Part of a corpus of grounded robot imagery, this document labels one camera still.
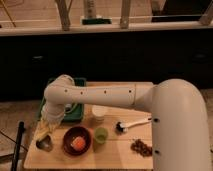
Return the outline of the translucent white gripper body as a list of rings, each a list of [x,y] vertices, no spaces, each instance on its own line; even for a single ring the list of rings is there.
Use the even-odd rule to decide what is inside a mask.
[[[46,119],[42,118],[40,121],[40,130],[48,129],[50,134],[50,133],[53,133],[60,126],[60,124],[61,124],[61,120],[49,122]]]

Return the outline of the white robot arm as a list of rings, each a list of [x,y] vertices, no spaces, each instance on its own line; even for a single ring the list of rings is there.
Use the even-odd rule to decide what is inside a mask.
[[[81,87],[61,75],[46,86],[44,98],[42,116],[49,123],[60,121],[69,103],[149,112],[153,171],[212,171],[206,104],[186,80]]]

